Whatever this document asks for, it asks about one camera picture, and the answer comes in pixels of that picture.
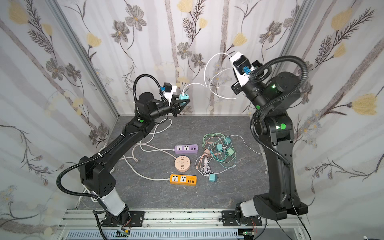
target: floral wallpaper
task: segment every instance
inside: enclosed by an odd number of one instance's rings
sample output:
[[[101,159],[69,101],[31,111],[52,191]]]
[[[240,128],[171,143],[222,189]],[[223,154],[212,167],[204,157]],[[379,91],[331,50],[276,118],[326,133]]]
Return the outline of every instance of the floral wallpaper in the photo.
[[[116,118],[44,1],[0,6],[0,238],[50,239],[77,203],[58,173],[97,151]],[[87,40],[91,59],[100,39]],[[78,179],[63,181],[80,191]]]
[[[297,0],[58,0],[120,114],[133,114],[132,86],[148,73],[177,86],[192,101],[182,114],[251,114],[243,95],[235,98],[226,55],[240,51],[253,62],[278,57],[302,1]],[[156,93],[143,79],[137,93]]]
[[[316,1],[290,52],[310,71],[288,113],[313,239],[384,234],[383,11],[382,1]],[[293,64],[282,70],[301,74]]]

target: table surface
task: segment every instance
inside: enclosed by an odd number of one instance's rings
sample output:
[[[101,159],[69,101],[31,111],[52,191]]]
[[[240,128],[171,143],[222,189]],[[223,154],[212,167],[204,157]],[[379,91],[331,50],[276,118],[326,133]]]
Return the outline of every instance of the table surface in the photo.
[[[122,127],[131,118],[123,116],[118,119],[109,141],[121,133]],[[136,175],[127,163],[121,160],[115,165],[112,176],[116,179],[117,192],[130,209],[234,208],[239,202],[269,191],[268,175],[265,174],[266,167],[262,155],[250,150],[240,137],[231,137],[237,154],[236,167],[219,174],[220,179],[217,182],[210,182],[208,177],[202,176],[195,168],[197,157],[204,151],[202,138],[205,134],[240,135],[250,148],[261,152],[249,130],[249,117],[180,116],[171,119],[172,126],[162,133],[155,134],[149,145],[174,149],[175,145],[198,144],[197,154],[185,154],[190,158],[191,167],[184,173],[197,176],[197,185],[171,185],[169,181],[147,180]],[[163,130],[169,123],[167,120],[156,131]],[[148,135],[142,142],[149,141],[151,137],[152,135]],[[129,163],[146,177],[162,179],[169,178],[172,173],[182,174],[174,166],[175,159],[168,154],[160,151],[144,152],[140,147],[135,149],[134,154],[139,162],[128,159]],[[131,157],[132,149],[125,156]],[[214,172],[224,170],[216,161],[211,161],[209,165]],[[99,204],[93,203],[90,198],[83,198],[79,204],[79,209],[94,208],[99,208]]]

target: floral curtain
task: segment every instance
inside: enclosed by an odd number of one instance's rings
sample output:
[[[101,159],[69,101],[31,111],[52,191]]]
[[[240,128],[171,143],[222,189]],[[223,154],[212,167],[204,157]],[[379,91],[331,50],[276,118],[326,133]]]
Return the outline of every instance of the floral curtain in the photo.
[[[252,62],[278,57],[298,15],[299,0],[58,0],[120,114],[133,114],[133,81],[143,73],[186,92],[183,114],[250,114],[225,55],[237,51]],[[141,79],[138,95],[156,86]],[[214,93],[235,100],[219,98]]]
[[[44,1],[0,6],[0,238],[50,239],[77,203],[58,173],[104,145],[115,117]],[[76,171],[63,184],[83,189]]]
[[[383,236],[383,11],[382,1],[316,1],[290,52],[309,68],[288,113],[313,239]]]

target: round power strip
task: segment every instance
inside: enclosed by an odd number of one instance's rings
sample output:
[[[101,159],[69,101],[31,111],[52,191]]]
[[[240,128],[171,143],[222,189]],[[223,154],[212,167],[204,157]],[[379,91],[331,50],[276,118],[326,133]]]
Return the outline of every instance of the round power strip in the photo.
[[[185,172],[191,166],[191,162],[187,156],[178,156],[175,160],[175,167],[179,172]]]

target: orange power strip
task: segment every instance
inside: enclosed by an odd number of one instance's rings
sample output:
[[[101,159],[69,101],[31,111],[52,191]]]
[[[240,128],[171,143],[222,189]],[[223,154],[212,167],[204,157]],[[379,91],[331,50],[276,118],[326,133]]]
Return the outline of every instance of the orange power strip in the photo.
[[[197,177],[191,175],[171,174],[169,182],[176,185],[196,186]]]

